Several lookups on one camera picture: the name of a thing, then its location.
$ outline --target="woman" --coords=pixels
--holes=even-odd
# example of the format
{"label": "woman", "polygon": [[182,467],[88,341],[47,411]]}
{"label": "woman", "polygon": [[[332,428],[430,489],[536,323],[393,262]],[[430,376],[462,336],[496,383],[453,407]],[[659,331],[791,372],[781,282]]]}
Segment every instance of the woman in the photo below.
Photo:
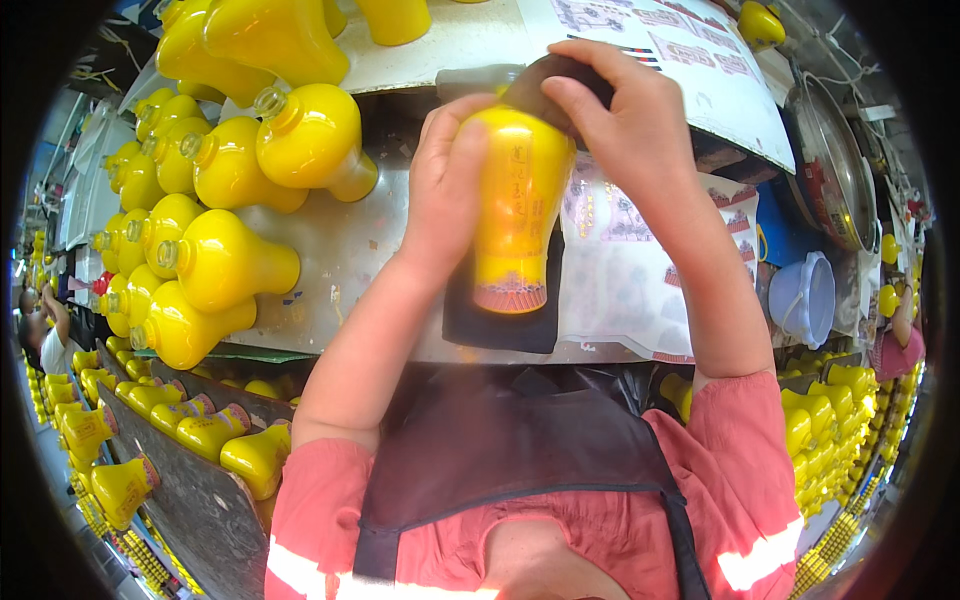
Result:
{"label": "woman", "polygon": [[697,358],[690,422],[657,410],[636,419],[590,391],[529,397],[445,381],[381,440],[424,317],[477,223],[486,138],[461,124],[493,98],[462,98],[427,116],[400,250],[303,391],[267,598],[369,598],[377,586],[417,598],[785,598],[793,587],[803,521],[769,333],[697,180],[681,91],[606,44],[550,52],[615,88],[607,111],[577,82],[542,85],[683,279]]}

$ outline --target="pink shirt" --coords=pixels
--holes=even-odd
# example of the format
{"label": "pink shirt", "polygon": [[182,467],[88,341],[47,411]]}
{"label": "pink shirt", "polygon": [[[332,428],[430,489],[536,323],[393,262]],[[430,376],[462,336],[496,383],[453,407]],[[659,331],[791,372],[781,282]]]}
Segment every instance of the pink shirt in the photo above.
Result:
{"label": "pink shirt", "polygon": [[[713,597],[786,598],[803,520],[776,378],[762,372],[710,383],[694,397],[686,429],[658,410],[643,418],[686,497]],[[374,460],[341,439],[317,440],[290,455],[271,531],[268,600],[357,597],[348,592],[349,573]],[[570,548],[631,598],[679,597],[673,543],[655,493],[554,492],[464,511],[400,536],[397,581],[434,592],[475,591],[485,577],[487,534],[504,520],[524,518],[556,521]]]}

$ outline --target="hand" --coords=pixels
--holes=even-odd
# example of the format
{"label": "hand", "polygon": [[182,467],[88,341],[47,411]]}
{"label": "hand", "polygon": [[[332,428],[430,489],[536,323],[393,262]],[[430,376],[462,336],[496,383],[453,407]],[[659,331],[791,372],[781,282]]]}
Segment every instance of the hand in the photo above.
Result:
{"label": "hand", "polygon": [[438,288],[467,253],[480,215],[487,131],[477,122],[461,126],[494,102],[492,94],[466,96],[432,110],[423,121],[410,165],[407,230],[397,256]]}
{"label": "hand", "polygon": [[566,111],[590,153],[644,218],[657,206],[676,214],[674,202],[706,196],[694,191],[700,185],[679,85],[609,44],[570,40],[548,50],[592,66],[613,86],[610,110],[567,77],[547,78],[540,88]]}

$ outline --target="black cloth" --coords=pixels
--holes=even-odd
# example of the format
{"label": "black cloth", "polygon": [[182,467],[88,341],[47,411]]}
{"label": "black cloth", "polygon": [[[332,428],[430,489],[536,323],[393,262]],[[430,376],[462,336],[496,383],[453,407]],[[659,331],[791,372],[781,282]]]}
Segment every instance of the black cloth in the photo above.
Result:
{"label": "black cloth", "polygon": [[681,597],[710,598],[686,500],[653,428],[595,390],[560,389],[535,372],[510,387],[479,372],[432,379],[421,408],[377,452],[354,581],[392,586],[402,532],[473,507],[560,491],[656,493]]}
{"label": "black cloth", "polygon": [[560,270],[564,235],[554,229],[546,260],[546,304],[533,312],[502,315],[473,302],[473,252],[467,253],[446,284],[443,338],[453,344],[491,350],[549,354],[557,345]]}

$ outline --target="apron strap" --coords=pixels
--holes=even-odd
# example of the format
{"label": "apron strap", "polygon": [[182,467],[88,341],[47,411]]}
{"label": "apron strap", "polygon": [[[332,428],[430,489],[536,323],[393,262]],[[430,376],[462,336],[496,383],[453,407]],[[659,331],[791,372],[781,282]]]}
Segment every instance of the apron strap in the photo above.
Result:
{"label": "apron strap", "polygon": [[697,561],[693,547],[693,527],[686,514],[686,499],[681,495],[660,493],[663,509],[666,511],[666,524],[673,539],[673,555],[677,563],[677,581],[680,585],[680,597],[683,600],[709,600],[710,591],[707,579]]}
{"label": "apron strap", "polygon": [[361,518],[360,538],[353,557],[353,579],[368,586],[392,588],[396,580],[399,531],[377,531]]}

